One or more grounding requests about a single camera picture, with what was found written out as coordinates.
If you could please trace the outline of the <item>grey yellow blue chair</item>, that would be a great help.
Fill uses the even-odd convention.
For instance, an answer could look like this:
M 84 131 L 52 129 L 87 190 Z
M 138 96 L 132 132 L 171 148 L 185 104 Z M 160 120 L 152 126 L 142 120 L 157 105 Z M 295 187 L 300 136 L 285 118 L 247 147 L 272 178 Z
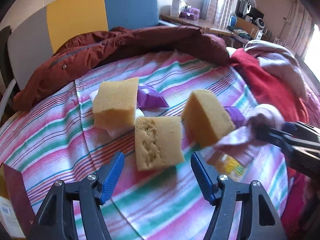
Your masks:
M 69 39 L 115 27 L 139 29 L 159 23 L 157 0 L 57 0 L 24 20 L 8 38 L 18 88 Z

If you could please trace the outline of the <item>pink sock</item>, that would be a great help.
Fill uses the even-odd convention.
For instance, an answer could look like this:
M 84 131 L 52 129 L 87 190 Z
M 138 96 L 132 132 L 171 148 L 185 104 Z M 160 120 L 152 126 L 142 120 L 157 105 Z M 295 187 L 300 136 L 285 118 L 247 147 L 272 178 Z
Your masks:
M 213 148 L 216 152 L 230 155 L 246 167 L 265 145 L 263 141 L 257 139 L 258 126 L 267 125 L 270 128 L 281 129 L 283 124 L 284 118 L 276 107 L 260 104 L 248 111 L 243 126 L 220 139 Z

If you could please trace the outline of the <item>wooden side desk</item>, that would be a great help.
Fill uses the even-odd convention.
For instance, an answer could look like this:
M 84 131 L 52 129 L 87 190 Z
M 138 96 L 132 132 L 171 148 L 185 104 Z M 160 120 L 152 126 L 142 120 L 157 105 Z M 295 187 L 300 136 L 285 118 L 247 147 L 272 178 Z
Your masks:
M 189 25 L 194 27 L 199 27 L 203 29 L 206 33 L 214 34 L 217 36 L 232 36 L 232 32 L 228 29 L 217 29 L 214 28 L 213 24 L 209 21 L 205 20 L 189 20 L 186 18 L 180 18 L 176 16 L 170 16 L 170 15 L 160 15 L 160 19 L 166 22 L 170 23 L 179 23 L 180 25 Z

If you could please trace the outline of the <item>yellow sponge block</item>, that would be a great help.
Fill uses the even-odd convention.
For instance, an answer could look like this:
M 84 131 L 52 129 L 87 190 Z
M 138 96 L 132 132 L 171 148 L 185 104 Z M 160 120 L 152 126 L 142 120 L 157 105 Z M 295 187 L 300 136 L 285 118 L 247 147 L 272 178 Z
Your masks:
M 231 116 L 210 90 L 193 90 L 181 118 L 194 140 L 202 148 L 212 146 L 235 130 Z
M 135 125 L 139 78 L 104 81 L 93 100 L 94 125 L 112 132 Z

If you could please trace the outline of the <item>pink grey quilt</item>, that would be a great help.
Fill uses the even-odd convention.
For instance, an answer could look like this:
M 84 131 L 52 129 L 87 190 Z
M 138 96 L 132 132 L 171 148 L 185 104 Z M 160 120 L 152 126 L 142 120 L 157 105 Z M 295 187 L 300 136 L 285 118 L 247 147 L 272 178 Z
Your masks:
M 319 96 L 310 87 L 310 82 L 293 53 L 284 46 L 263 40 L 249 41 L 244 51 L 255 57 L 265 71 L 289 85 L 294 94 L 305 103 L 310 124 L 318 126 Z

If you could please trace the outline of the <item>cracker packet green edge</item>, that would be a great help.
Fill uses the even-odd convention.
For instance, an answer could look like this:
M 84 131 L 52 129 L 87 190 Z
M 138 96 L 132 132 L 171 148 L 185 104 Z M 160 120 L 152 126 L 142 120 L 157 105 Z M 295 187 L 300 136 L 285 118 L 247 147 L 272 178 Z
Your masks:
M 221 152 L 214 153 L 208 163 L 213 165 L 220 174 L 226 174 L 234 180 L 240 179 L 246 171 L 234 158 Z

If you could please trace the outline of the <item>purple snack packet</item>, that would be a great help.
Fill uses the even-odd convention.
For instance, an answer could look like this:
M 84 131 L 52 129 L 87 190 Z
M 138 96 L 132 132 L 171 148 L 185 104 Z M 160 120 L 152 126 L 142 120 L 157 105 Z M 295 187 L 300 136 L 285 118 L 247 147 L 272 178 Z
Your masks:
M 138 84 L 137 108 L 168 108 L 169 105 L 161 94 L 152 86 Z
M 232 122 L 234 123 L 236 128 L 241 127 L 245 122 L 245 117 L 239 111 L 238 108 L 232 106 L 226 106 L 224 109 L 227 111 L 229 116 L 231 117 Z

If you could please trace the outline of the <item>purple tissue box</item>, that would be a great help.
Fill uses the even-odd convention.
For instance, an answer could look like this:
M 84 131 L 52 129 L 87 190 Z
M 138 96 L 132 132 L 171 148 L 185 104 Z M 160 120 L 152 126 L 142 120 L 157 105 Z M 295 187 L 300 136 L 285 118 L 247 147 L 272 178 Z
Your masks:
M 195 21 L 199 19 L 200 14 L 200 9 L 187 6 L 182 8 L 179 17 Z

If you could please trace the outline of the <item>yellow sponge block holed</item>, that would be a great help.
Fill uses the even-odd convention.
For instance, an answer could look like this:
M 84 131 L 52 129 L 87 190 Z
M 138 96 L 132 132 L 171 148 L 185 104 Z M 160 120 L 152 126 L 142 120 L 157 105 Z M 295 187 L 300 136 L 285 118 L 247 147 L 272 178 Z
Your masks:
M 185 161 L 179 116 L 141 116 L 135 123 L 137 170 L 159 170 Z

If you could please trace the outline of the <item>maroon puffer jacket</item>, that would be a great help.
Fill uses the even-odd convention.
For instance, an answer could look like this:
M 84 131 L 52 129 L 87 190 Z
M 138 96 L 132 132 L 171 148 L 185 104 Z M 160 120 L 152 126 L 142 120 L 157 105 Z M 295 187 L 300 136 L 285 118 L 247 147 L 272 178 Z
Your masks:
M 137 30 L 123 27 L 77 35 L 32 74 L 25 89 L 13 99 L 17 111 L 30 111 L 45 98 L 95 67 L 160 51 L 180 51 L 202 61 L 226 66 L 229 54 L 224 40 L 202 29 L 165 25 Z

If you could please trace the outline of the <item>striped bed sheet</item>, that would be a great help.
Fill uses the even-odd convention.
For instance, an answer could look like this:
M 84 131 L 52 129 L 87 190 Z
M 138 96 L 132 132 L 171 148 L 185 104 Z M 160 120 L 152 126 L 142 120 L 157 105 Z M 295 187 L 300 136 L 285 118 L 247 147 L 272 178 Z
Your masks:
M 244 124 L 228 136 L 233 146 L 261 121 L 280 127 L 276 107 L 258 105 L 240 75 L 174 53 L 167 63 L 127 59 L 93 70 L 44 100 L 29 113 L 17 113 L 1 128 L 1 161 L 21 172 L 32 210 L 30 239 L 77 239 L 84 222 L 87 239 L 192 239 L 211 229 L 212 239 L 285 239 L 278 211 L 287 187 L 265 182 L 285 178 L 279 148 L 257 148 L 257 180 L 235 182 L 214 174 L 208 180 L 203 161 L 213 149 L 201 148 L 185 125 L 182 110 L 200 121 L 199 135 L 210 124 L 200 96 L 222 129 L 228 116 L 220 105 L 233 105 Z M 134 127 L 110 140 L 94 126 L 91 91 L 100 83 L 138 75 L 169 101 L 169 109 L 145 111 Z

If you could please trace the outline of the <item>red blanket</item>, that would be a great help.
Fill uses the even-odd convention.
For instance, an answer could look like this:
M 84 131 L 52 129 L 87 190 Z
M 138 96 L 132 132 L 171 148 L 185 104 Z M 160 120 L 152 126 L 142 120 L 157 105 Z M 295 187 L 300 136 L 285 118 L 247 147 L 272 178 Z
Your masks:
M 241 75 L 259 104 L 266 103 L 276 107 L 285 121 L 309 122 L 302 100 L 280 78 L 263 70 L 258 59 L 240 48 L 232 54 L 229 64 Z

